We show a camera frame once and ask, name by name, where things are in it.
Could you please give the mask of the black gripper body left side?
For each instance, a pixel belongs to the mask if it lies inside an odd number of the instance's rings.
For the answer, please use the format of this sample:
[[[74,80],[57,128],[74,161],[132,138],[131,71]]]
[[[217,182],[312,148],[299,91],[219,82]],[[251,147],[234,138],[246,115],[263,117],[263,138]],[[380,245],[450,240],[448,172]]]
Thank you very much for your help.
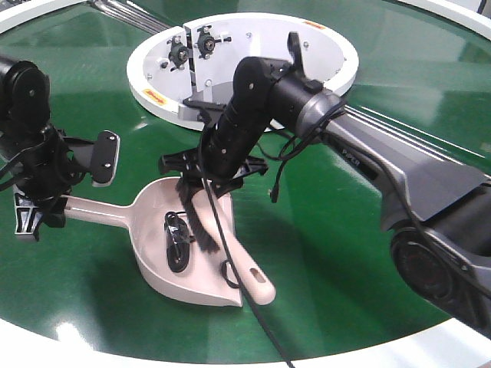
[[[93,147],[93,141],[67,136],[52,125],[24,141],[4,134],[1,190],[19,189],[42,211],[42,224],[61,228],[67,204],[63,196],[90,172]]]

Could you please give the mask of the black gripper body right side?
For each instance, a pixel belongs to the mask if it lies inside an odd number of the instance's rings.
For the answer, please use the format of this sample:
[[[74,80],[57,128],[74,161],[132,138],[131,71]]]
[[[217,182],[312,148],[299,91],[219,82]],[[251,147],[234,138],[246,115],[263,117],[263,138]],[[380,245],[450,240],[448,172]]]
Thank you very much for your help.
[[[214,123],[205,123],[201,146],[178,153],[162,155],[159,171],[177,171],[194,177],[205,173],[213,183],[264,174],[265,160],[250,155],[269,124],[269,115],[260,110],[238,113],[232,105]]]

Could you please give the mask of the left gripper black padded finger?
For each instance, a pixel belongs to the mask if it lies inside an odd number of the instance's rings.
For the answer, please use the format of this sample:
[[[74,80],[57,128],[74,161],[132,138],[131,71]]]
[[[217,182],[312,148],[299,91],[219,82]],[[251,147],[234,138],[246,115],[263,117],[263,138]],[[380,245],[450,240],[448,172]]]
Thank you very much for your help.
[[[92,186],[109,186],[116,175],[120,137],[109,130],[100,132],[91,156]]]

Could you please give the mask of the left gripper black grey finger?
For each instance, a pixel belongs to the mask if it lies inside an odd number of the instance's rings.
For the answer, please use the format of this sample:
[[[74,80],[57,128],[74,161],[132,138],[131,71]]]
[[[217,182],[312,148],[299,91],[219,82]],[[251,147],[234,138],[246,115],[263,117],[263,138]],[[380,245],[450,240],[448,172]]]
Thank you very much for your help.
[[[43,213],[34,201],[19,189],[13,190],[15,237],[24,242],[38,242]]]

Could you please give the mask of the black right gripper finger brush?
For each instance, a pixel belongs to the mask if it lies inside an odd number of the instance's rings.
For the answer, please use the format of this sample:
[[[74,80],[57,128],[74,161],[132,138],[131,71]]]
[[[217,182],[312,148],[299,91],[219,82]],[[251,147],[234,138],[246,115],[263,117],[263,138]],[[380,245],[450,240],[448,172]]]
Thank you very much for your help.
[[[219,199],[227,193],[242,188],[244,182],[241,178],[231,179],[224,183],[213,183],[213,193]]]
[[[195,207],[193,200],[199,193],[206,194],[203,180],[183,173],[176,184],[176,191],[184,207]]]

